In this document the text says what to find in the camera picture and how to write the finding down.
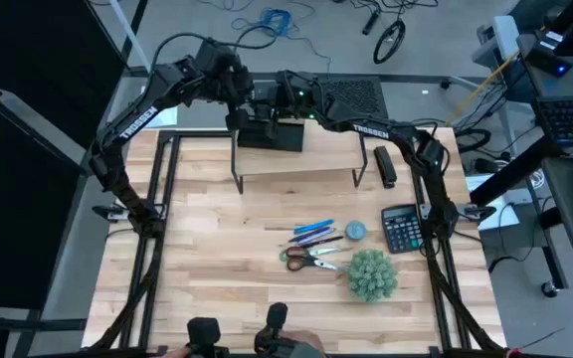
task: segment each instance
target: wooden table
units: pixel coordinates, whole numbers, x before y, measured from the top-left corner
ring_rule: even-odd
[[[309,131],[313,135],[319,131]],[[143,197],[149,181],[156,131],[138,134],[130,145],[127,172]],[[334,133],[354,145],[355,133]],[[449,196],[467,203],[461,159],[453,132],[439,129],[437,137],[452,153],[446,172]],[[386,145],[398,175],[394,189],[382,188],[372,149]],[[251,352],[254,335],[264,327],[273,302],[288,305],[286,329],[317,333],[330,353],[426,353],[440,345],[426,259],[418,252],[392,256],[398,288],[385,301],[368,304],[351,296],[345,277],[335,271],[306,268],[289,272],[278,254],[292,229],[324,219],[335,220],[342,231],[351,220],[366,225],[360,242],[337,245],[357,250],[387,252],[380,223],[385,207],[415,202],[410,168],[392,143],[367,138],[368,167],[358,189],[350,170],[308,171],[251,175],[240,195],[230,171],[230,138],[184,138],[176,170],[172,206],[153,314],[150,346],[180,347],[188,341],[186,324],[195,316],[218,318],[220,345],[233,352]],[[128,227],[112,225],[111,230]],[[478,236],[476,224],[461,221],[457,229]],[[504,337],[481,245],[454,235],[451,238],[465,304],[498,343]],[[136,248],[133,233],[110,237],[83,345],[100,338],[127,297]],[[352,252],[324,257],[344,265]],[[451,335],[458,346],[452,309],[447,304]],[[136,342],[138,314],[132,334]]]

